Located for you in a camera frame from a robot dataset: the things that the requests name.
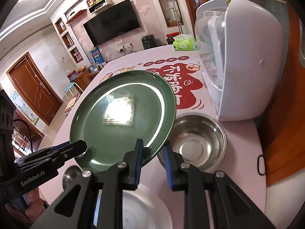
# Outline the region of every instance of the power outlet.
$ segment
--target power outlet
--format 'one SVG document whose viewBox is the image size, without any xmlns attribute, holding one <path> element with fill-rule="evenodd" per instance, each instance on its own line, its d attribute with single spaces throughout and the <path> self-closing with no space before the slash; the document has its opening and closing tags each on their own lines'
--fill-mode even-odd
<svg viewBox="0 0 305 229">
<path fill-rule="evenodd" d="M 119 52 L 120 49 L 129 50 L 129 48 L 130 48 L 130 44 L 121 45 L 121 46 L 119 46 L 119 47 L 116 48 L 116 52 Z"/>
</svg>

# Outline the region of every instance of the pink table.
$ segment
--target pink table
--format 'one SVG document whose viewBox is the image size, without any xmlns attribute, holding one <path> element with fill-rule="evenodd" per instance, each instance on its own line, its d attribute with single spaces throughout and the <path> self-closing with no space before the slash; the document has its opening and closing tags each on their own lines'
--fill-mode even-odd
<svg viewBox="0 0 305 229">
<path fill-rule="evenodd" d="M 177 102 L 177 115 L 197 112 L 215 117 L 215 110 L 207 89 L 203 85 L 199 57 L 196 51 L 177 51 L 171 45 L 157 47 L 109 62 L 85 89 L 59 130 L 53 145 L 69 140 L 70 126 L 80 103 L 101 80 L 115 74 L 133 69 L 148 69 L 158 72 L 172 86 Z M 228 147 L 218 169 L 226 174 L 250 197 L 264 212 L 266 205 L 266 178 L 257 173 L 257 157 L 262 154 L 260 140 L 252 120 L 221 122 L 225 129 Z M 59 175 L 40 186 L 49 203 L 62 192 L 62 176 L 65 170 L 77 165 L 74 159 L 59 169 Z M 167 206 L 174 229 L 183 228 L 183 192 L 171 192 L 165 169 L 155 157 L 142 168 L 140 183 L 158 195 Z"/>
</svg>

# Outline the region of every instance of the green tissue pack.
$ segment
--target green tissue pack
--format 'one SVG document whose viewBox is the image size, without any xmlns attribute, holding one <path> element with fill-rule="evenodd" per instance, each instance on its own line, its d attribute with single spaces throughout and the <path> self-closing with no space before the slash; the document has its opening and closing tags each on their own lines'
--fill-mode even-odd
<svg viewBox="0 0 305 229">
<path fill-rule="evenodd" d="M 196 41 L 192 34 L 179 34 L 173 38 L 175 51 L 193 51 L 196 48 Z"/>
</svg>

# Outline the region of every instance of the blue stool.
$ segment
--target blue stool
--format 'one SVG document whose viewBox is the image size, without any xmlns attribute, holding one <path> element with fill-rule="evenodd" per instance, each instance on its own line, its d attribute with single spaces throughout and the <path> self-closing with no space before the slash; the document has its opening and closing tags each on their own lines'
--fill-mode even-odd
<svg viewBox="0 0 305 229">
<path fill-rule="evenodd" d="M 67 96 L 68 91 L 70 91 L 71 95 L 74 96 L 73 93 L 72 93 L 72 91 L 71 91 L 71 89 L 72 89 L 72 87 L 74 86 L 74 84 L 83 92 L 83 90 L 79 87 L 79 85 L 78 85 L 77 83 L 74 83 L 74 82 L 70 83 L 70 84 L 66 87 L 66 89 L 65 89 L 65 91 L 64 91 L 64 92 L 65 92 L 65 96 L 68 98 L 68 100 L 70 100 L 70 98 Z"/>
</svg>

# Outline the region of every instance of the pink wall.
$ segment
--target pink wall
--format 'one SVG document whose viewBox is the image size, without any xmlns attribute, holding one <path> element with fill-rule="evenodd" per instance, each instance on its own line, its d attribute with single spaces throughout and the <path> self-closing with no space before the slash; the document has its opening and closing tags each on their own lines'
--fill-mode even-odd
<svg viewBox="0 0 305 229">
<path fill-rule="evenodd" d="M 113 4 L 117 4 L 124 0 L 112 0 Z M 140 22 L 141 29 L 131 31 L 125 33 L 121 36 L 118 36 L 114 39 L 111 39 L 99 47 L 101 49 L 101 53 L 106 60 L 112 60 L 117 57 L 116 48 L 118 46 L 132 43 L 134 51 L 141 51 L 143 50 L 141 38 L 143 36 L 153 34 L 156 39 L 159 41 L 160 44 L 166 44 L 166 39 L 161 27 L 161 23 L 153 4 L 152 0 L 130 0 L 134 6 L 135 13 L 138 17 Z M 66 15 L 70 14 L 71 11 L 78 11 L 80 9 L 84 9 L 87 7 L 86 0 L 81 0 L 78 2 L 72 9 L 70 9 Z M 82 46 L 83 50 L 85 51 L 86 55 L 89 59 L 91 59 L 89 55 L 89 51 L 92 49 L 93 45 L 86 33 L 86 30 L 83 27 L 83 24 L 86 23 L 88 20 L 93 18 L 96 14 L 89 14 L 89 12 L 85 12 L 80 17 L 78 17 L 72 24 L 71 28 L 77 37 L 80 45 Z"/>
</svg>

